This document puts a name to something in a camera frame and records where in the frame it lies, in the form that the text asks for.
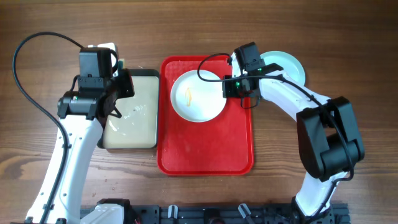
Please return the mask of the pale green plate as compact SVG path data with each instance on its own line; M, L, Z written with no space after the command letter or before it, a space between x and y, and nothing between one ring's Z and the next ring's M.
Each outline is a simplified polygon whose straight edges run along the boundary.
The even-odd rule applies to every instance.
M287 74L301 85L305 84L305 70L302 64L291 54L282 51L269 51L261 54L266 64L276 63L280 65Z

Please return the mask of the white plate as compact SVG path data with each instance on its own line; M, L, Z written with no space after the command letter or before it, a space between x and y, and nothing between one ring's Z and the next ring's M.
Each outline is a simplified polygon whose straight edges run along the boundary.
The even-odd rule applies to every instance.
M172 85L170 100L181 118L194 123L216 118L226 106L220 77L207 70L191 70L179 76Z

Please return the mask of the green and yellow sponge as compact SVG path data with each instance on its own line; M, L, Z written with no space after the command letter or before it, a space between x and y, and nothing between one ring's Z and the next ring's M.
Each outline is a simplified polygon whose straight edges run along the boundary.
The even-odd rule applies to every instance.
M125 60L124 60L123 58L120 58L120 59L119 59L119 62L118 62L118 69L119 69L119 70L125 69Z

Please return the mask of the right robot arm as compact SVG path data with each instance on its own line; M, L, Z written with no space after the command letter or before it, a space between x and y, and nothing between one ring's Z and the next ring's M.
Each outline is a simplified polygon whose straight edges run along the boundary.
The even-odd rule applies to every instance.
M265 62L254 42L236 48L227 63L233 72L223 79L225 98L265 99L295 120L306 174L293 205L301 222L324 216L337 185L350 181L354 166L364 159L352 104L304 87L277 62Z

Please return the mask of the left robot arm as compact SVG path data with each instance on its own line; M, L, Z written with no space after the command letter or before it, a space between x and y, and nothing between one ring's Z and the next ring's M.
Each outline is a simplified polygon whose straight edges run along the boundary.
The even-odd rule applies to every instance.
M134 96L129 70L120 68L114 43L79 52L80 72L57 105L57 140L27 223L80 223L80 206L93 151L109 116L121 118L116 102Z

